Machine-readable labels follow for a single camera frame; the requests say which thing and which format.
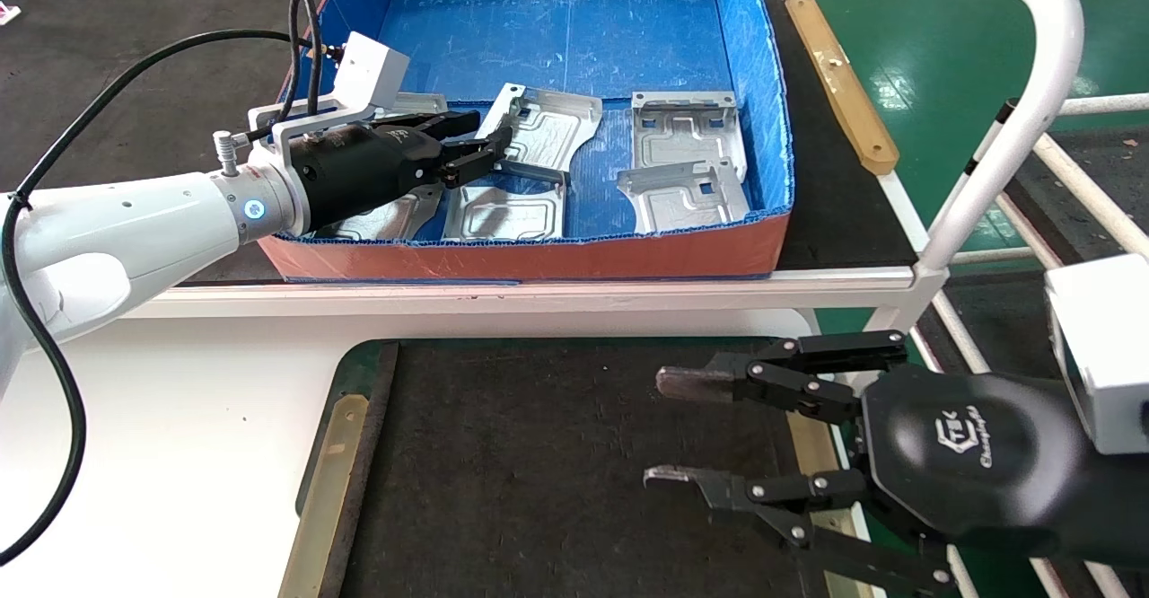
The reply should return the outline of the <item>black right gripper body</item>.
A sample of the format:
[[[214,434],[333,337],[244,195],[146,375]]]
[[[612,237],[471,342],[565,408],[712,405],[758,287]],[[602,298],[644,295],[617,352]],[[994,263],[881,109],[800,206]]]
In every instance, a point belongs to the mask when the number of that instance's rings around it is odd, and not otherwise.
[[[882,498],[969,549],[1146,568],[1146,455],[1106,455],[1064,384],[903,365],[862,393]]]

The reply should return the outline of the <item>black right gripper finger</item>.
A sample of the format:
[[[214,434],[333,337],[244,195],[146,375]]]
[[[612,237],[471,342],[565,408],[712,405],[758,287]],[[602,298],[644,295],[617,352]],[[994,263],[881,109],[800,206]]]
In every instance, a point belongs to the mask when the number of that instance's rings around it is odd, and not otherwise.
[[[781,338],[756,354],[718,353],[702,368],[664,366],[660,394],[696,402],[764,402],[826,425],[862,416],[854,389],[836,374],[890,371],[908,361],[907,335],[896,330]]]
[[[714,514],[748,514],[801,561],[895,595],[956,595],[944,545],[924,538],[915,553],[885,549],[813,523],[813,514],[845,511],[873,499],[873,484],[859,470],[818,471],[747,480],[725,470],[660,463],[643,471],[643,484],[685,482],[697,486]]]

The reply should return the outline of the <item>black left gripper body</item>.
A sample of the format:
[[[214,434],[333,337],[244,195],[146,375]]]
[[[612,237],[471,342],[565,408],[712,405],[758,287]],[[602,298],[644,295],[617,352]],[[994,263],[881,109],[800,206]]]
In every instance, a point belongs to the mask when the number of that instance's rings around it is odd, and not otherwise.
[[[373,210],[435,182],[444,136],[421,126],[346,125],[317,139],[292,140],[292,168],[303,185],[313,233]]]

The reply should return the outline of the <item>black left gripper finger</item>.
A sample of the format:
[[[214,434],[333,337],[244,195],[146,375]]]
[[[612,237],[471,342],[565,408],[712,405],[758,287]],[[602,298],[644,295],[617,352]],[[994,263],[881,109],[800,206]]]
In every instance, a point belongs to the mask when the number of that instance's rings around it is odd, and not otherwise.
[[[435,141],[445,138],[456,138],[473,133],[480,125],[480,112],[477,110],[447,110],[447,112],[414,112],[395,116],[395,126],[411,128],[411,130],[427,135]]]
[[[447,189],[458,189],[486,177],[506,158],[512,128],[499,126],[486,138],[444,141],[435,179]]]

